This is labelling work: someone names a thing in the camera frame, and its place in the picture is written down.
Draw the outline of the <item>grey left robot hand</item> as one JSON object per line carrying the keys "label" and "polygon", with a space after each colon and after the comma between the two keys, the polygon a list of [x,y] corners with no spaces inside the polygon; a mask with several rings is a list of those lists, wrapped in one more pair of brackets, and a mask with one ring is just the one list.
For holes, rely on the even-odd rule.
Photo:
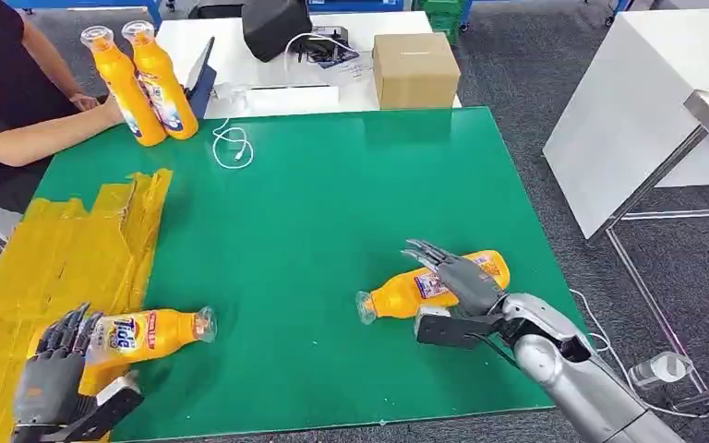
{"label": "grey left robot hand", "polygon": [[22,370],[13,399],[12,442],[39,442],[69,425],[78,401],[85,352],[100,312],[82,303],[50,324]]}

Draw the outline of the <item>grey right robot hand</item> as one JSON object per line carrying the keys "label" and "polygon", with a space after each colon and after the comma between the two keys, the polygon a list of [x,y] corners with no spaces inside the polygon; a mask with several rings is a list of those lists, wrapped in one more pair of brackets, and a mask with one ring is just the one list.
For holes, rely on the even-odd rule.
{"label": "grey right robot hand", "polygon": [[407,239],[411,248],[402,253],[433,272],[440,283],[453,293],[457,317],[490,315],[505,295],[497,282],[472,260],[453,254],[424,240]]}

